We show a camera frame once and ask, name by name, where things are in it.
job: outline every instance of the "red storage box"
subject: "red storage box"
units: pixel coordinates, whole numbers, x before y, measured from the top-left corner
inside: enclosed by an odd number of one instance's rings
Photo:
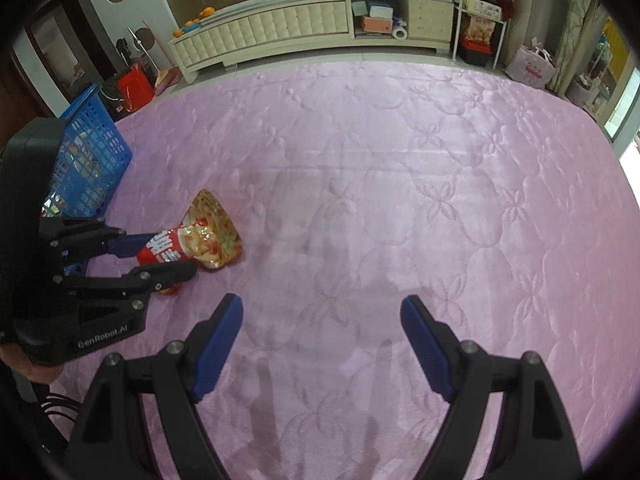
[[[475,41],[461,40],[460,47],[458,49],[460,57],[465,62],[485,67],[487,61],[491,58],[491,47],[484,43],[476,43]]]

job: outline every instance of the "red snack bag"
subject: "red snack bag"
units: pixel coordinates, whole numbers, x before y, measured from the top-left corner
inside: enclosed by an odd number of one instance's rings
[[[206,189],[191,203],[181,224],[151,238],[137,255],[141,265],[196,260],[204,269],[220,269],[242,252],[242,239],[231,218]],[[180,285],[161,290],[175,294]]]

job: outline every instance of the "cabinet drawer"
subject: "cabinet drawer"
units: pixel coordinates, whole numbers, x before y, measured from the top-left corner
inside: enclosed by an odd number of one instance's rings
[[[431,0],[409,0],[409,19],[417,17],[446,17],[453,19],[453,2],[432,2]]]
[[[348,31],[345,1],[301,4],[205,27],[176,41],[175,50],[184,66],[189,67],[244,48]]]
[[[409,38],[449,41],[453,28],[453,3],[409,0]]]

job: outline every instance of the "white tv cabinet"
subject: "white tv cabinet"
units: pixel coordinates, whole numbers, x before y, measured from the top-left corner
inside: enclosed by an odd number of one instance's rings
[[[393,0],[408,22],[408,38],[357,36],[352,0],[248,0],[219,10],[169,47],[192,83],[198,71],[318,48],[411,46],[448,54],[453,0]]]

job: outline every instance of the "human hand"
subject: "human hand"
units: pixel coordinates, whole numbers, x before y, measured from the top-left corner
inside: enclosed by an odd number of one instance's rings
[[[11,370],[33,383],[51,384],[62,373],[64,366],[46,367],[33,364],[18,343],[0,345],[0,359]]]

